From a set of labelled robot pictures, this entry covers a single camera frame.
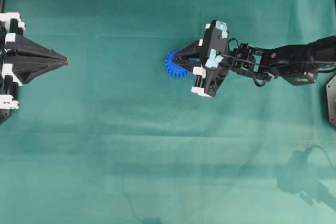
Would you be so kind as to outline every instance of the teal fabric backdrop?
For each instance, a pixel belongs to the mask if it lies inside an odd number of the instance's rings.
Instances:
[[[257,88],[231,73],[207,99],[190,92],[193,77],[164,69],[213,19],[264,48],[336,34],[334,0],[6,0],[5,9],[70,65],[21,88],[20,109],[0,127],[1,223],[335,220],[336,209],[277,186],[295,151],[319,145],[336,163],[324,89],[332,74]],[[293,180],[319,181],[336,197],[322,151],[309,167],[313,175]]]

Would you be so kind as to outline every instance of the robotic arm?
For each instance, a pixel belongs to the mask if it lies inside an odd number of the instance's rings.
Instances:
[[[68,64],[67,57],[24,37],[25,30],[19,13],[0,14],[0,124],[19,108],[19,87]]]
[[[313,84],[320,70],[336,67],[336,37],[319,39],[307,45],[288,45],[262,49],[241,43],[230,50],[226,23],[214,20],[205,27],[204,38],[175,54],[173,63],[196,75],[192,92],[203,97],[214,97],[229,70],[251,78],[262,87],[278,77],[294,86]]]

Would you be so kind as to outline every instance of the blue gear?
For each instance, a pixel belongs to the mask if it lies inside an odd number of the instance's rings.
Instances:
[[[173,60],[176,60],[174,55],[179,51],[181,50],[176,49],[170,52],[166,57],[165,66],[167,73],[169,73],[171,77],[181,79],[186,77],[189,74],[189,71],[173,63]]]

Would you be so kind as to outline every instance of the light blue tape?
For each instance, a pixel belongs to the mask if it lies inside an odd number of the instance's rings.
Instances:
[[[215,49],[210,50],[210,55],[208,60],[205,63],[207,68],[217,68],[218,63],[220,63],[224,58],[220,55],[217,55],[217,51]]]
[[[217,20],[215,27],[222,31],[222,38],[227,38],[227,27],[225,22]]]

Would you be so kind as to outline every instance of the wire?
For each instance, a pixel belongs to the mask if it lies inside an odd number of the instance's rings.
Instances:
[[[336,68],[330,69],[330,70],[320,70],[319,73],[333,73],[336,71]]]
[[[230,59],[235,59],[236,61],[241,61],[241,62],[246,62],[246,63],[249,63],[249,64],[253,64],[253,65],[256,65],[256,66],[259,66],[259,67],[262,67],[262,68],[269,68],[269,69],[272,68],[270,66],[255,63],[255,62],[250,61],[250,60],[239,59],[239,58],[231,56],[231,55],[226,55],[226,54],[220,54],[220,55],[224,56],[224,57],[227,57],[227,58],[230,58]]]
[[[286,63],[283,65],[279,65],[276,68],[283,68],[283,67],[287,67],[289,65],[295,65],[295,64],[310,64],[310,63],[317,63],[317,64],[334,64],[336,63],[336,61],[293,61],[290,63]]]
[[[122,187],[122,192],[124,194],[124,197],[127,199],[127,201],[129,202],[129,204],[131,206],[133,217],[135,219],[137,219],[140,223],[142,223],[142,220],[135,214],[133,203],[132,203],[131,199],[128,197],[128,195],[126,193],[125,185],[124,185],[124,175],[123,175],[123,173],[121,174],[121,187]]]
[[[265,86],[266,83],[267,83],[267,79],[263,79],[263,82],[262,82],[262,83],[259,83],[259,82],[257,81],[257,77],[256,77],[255,74],[252,75],[252,78],[253,78],[253,82],[254,82],[254,84],[255,84],[257,87],[263,87],[263,86]]]
[[[259,67],[262,67],[262,68],[268,68],[268,69],[271,69],[271,68],[283,68],[283,67],[287,67],[287,66],[295,65],[295,64],[310,64],[310,63],[333,64],[333,63],[336,63],[336,61],[293,61],[293,62],[285,63],[285,64],[282,64],[282,65],[279,65],[279,66],[276,66],[276,67],[275,66],[272,67],[272,66],[258,64],[258,63],[255,63],[253,61],[250,61],[250,60],[239,59],[239,58],[231,56],[231,55],[226,55],[226,54],[219,54],[219,55],[227,57],[227,58],[230,58],[230,59],[235,59],[236,61],[246,62],[246,63],[249,63],[249,64],[253,64],[253,65],[256,65],[256,66],[259,66]],[[325,71],[321,70],[321,71],[323,71],[322,73],[331,73],[331,72],[336,71],[336,68],[334,68],[332,70],[325,70]]]
[[[228,47],[229,47],[229,51],[231,51],[231,50],[230,50],[230,42],[233,41],[233,40],[237,43],[237,47],[238,47],[238,48],[240,47],[240,46],[239,46],[239,42],[238,42],[238,40],[237,40],[236,38],[231,38],[231,39],[229,39],[229,41],[228,41],[228,43],[227,43],[227,45],[228,45]]]

